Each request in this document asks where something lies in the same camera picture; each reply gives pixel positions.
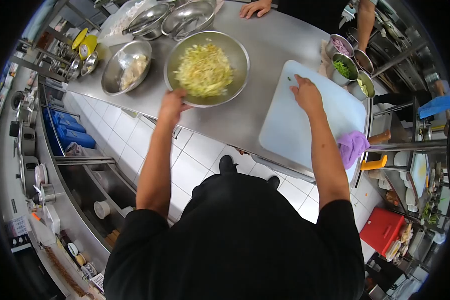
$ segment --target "chef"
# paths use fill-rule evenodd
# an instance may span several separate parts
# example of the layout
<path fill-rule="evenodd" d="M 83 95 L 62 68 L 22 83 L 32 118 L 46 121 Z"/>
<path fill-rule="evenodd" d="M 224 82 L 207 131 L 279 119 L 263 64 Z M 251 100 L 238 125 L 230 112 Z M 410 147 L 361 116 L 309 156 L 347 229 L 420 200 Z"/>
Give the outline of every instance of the chef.
<path fill-rule="evenodd" d="M 328 33 L 338 33 L 342 11 L 350 0 L 279 0 L 278 11 L 290 15 Z M 375 5 L 378 0 L 360 0 L 358 6 L 358 49 L 365 52 L 375 24 Z M 258 18 L 266 14 L 272 0 L 258 0 L 242 6 L 240 18 Z"/>
<path fill-rule="evenodd" d="M 167 222 L 170 148 L 184 90 L 166 92 L 138 179 L 136 208 L 110 253 L 104 275 L 115 299 L 358 299 L 365 267 L 348 180 L 322 96 L 296 75 L 290 87 L 307 113 L 319 213 L 313 224 L 265 181 L 237 172 L 230 156 L 220 174 L 192 192 L 182 216 Z"/>

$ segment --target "yellow kitchen scale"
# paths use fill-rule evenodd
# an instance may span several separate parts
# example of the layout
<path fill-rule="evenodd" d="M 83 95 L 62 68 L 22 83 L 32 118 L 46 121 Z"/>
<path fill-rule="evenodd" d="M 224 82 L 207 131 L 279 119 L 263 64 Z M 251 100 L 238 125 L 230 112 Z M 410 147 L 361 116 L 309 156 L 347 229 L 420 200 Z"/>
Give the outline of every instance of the yellow kitchen scale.
<path fill-rule="evenodd" d="M 97 36 L 92 34 L 87 35 L 87 32 L 88 28 L 80 31 L 72 44 L 72 50 L 78 47 L 78 54 L 82 61 L 92 54 L 97 47 Z"/>

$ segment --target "prep table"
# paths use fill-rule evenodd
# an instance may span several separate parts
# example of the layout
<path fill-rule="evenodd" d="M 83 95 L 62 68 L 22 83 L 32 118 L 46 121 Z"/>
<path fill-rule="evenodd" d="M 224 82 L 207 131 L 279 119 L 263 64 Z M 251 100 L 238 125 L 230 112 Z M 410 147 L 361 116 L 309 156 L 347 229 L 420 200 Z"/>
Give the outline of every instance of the prep table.
<path fill-rule="evenodd" d="M 265 150 L 259 134 L 270 108 L 284 63 L 297 61 L 317 70 L 321 64 L 321 42 L 330 35 L 299 19 L 271 10 L 261 18 L 240 19 L 243 3 L 226 1 L 218 11 L 214 29 L 240 41 L 250 57 L 249 80 L 243 91 L 232 101 L 206 109 L 190 109 L 182 113 L 178 126 L 240 148 L 265 161 L 314 177 L 311 169 Z M 150 41 L 152 65 L 145 80 L 133 91 L 118 96 L 106 95 L 101 87 L 102 73 L 108 59 L 120 49 L 97 46 L 100 62 L 96 70 L 68 84 L 67 90 L 100 99 L 109 104 L 157 118 L 166 91 L 163 68 L 175 41 L 162 36 Z M 370 105 L 366 105 L 368 135 Z M 358 165 L 354 168 L 357 182 Z"/>

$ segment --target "cutting board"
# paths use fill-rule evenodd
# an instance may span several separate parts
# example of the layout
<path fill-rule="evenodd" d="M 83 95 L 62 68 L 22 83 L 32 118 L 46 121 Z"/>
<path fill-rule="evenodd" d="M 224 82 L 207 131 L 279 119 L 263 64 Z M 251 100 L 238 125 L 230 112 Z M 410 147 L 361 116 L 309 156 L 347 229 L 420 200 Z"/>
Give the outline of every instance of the cutting board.
<path fill-rule="evenodd" d="M 312 169 L 309 118 L 289 88 L 298 86 L 295 74 L 309 78 L 317 86 L 335 140 L 354 130 L 363 132 L 366 111 L 357 98 L 330 79 L 294 60 L 284 64 L 258 140 L 266 150 Z M 348 182 L 353 179 L 354 171 L 354 166 L 346 170 Z"/>

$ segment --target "red container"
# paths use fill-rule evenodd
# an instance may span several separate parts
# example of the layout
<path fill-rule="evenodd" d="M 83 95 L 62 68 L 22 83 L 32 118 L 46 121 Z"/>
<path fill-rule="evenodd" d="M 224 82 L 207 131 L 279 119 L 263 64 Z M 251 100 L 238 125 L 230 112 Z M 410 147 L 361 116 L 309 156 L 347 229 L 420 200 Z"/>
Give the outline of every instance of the red container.
<path fill-rule="evenodd" d="M 360 231 L 360 238 L 378 253 L 385 256 L 391 243 L 398 239 L 400 228 L 405 224 L 404 216 L 375 207 L 362 231 Z"/>

